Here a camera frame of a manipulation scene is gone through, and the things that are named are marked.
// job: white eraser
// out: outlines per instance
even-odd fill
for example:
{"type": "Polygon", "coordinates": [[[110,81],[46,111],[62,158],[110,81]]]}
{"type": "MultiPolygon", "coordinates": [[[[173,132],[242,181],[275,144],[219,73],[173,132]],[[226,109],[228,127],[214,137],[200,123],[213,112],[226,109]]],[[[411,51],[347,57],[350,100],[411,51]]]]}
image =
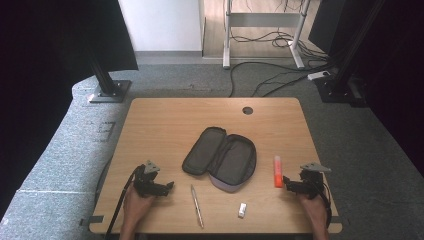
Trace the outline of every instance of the white eraser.
{"type": "Polygon", "coordinates": [[[239,209],[239,218],[244,218],[244,214],[246,213],[246,203],[241,203],[240,204],[240,209],[239,209]]]}

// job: human hand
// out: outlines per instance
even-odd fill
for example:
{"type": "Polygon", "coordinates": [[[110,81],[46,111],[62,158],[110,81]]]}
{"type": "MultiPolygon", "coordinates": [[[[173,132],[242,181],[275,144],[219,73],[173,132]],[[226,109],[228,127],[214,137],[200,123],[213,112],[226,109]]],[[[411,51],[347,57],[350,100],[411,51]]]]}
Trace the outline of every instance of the human hand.
{"type": "Polygon", "coordinates": [[[140,197],[131,183],[125,193],[124,223],[121,227],[121,240],[134,239],[135,228],[147,214],[155,196],[140,197]]]}
{"type": "Polygon", "coordinates": [[[314,199],[308,197],[307,194],[297,194],[297,198],[311,222],[314,240],[328,240],[327,211],[324,200],[319,195],[314,199]]]}

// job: orange highlighter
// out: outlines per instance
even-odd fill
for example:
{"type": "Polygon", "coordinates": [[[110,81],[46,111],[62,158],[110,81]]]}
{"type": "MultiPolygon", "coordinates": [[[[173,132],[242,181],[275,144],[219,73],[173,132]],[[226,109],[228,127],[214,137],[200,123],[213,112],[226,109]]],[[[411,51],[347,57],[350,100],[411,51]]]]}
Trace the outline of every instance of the orange highlighter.
{"type": "Polygon", "coordinates": [[[283,174],[281,170],[280,156],[274,156],[274,186],[276,188],[283,187],[283,174]]]}

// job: pen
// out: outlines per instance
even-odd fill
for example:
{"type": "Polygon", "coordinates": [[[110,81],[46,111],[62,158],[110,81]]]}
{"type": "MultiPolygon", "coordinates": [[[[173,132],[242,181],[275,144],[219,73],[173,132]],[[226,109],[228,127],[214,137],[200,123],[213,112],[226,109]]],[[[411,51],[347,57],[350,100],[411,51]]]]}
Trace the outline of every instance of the pen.
{"type": "Polygon", "coordinates": [[[196,206],[197,217],[199,218],[200,226],[202,226],[203,228],[202,215],[200,215],[200,207],[199,207],[199,203],[197,202],[196,191],[194,190],[193,184],[191,185],[191,195],[193,196],[194,205],[196,206]]]}

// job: pencil case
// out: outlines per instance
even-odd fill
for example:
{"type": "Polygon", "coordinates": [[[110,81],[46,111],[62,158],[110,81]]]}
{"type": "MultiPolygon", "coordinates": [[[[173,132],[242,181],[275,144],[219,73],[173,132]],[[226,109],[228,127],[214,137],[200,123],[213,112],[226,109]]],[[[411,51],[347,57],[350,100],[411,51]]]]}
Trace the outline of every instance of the pencil case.
{"type": "Polygon", "coordinates": [[[256,148],[241,135],[223,128],[208,127],[184,159],[184,172],[200,176],[209,173],[211,182],[226,192],[235,192],[253,175],[256,148]]]}

